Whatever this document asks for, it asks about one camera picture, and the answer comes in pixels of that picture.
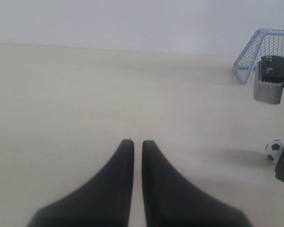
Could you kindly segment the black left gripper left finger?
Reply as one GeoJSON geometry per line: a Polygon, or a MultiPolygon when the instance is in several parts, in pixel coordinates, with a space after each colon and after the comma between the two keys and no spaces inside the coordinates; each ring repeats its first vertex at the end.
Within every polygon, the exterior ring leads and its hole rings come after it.
{"type": "Polygon", "coordinates": [[[134,143],[122,140],[108,162],[80,188],[31,218],[30,227],[126,227],[133,192],[134,143]]]}

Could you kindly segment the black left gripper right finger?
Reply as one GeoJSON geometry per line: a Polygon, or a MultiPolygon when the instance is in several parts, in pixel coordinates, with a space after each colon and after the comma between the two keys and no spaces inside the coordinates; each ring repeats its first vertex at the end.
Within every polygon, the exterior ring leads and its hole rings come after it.
{"type": "Polygon", "coordinates": [[[142,144],[142,193],[148,227],[252,226],[244,212],[190,183],[153,140],[142,144]]]}

